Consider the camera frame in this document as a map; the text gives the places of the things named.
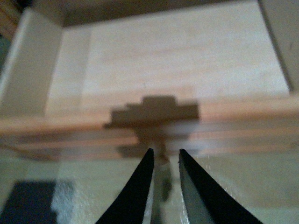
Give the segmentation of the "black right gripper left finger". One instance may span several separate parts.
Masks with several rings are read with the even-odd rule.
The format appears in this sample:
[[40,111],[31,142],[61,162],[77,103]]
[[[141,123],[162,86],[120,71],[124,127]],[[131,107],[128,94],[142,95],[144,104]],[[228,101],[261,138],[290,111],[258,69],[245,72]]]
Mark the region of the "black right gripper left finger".
[[98,224],[141,224],[154,170],[154,151],[148,149],[128,182],[98,219]]

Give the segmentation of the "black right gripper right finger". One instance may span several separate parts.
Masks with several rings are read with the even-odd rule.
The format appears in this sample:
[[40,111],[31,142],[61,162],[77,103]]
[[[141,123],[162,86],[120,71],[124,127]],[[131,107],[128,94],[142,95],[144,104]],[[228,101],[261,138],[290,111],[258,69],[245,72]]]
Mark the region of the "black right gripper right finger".
[[184,149],[179,151],[179,172],[189,223],[261,223],[231,197]]

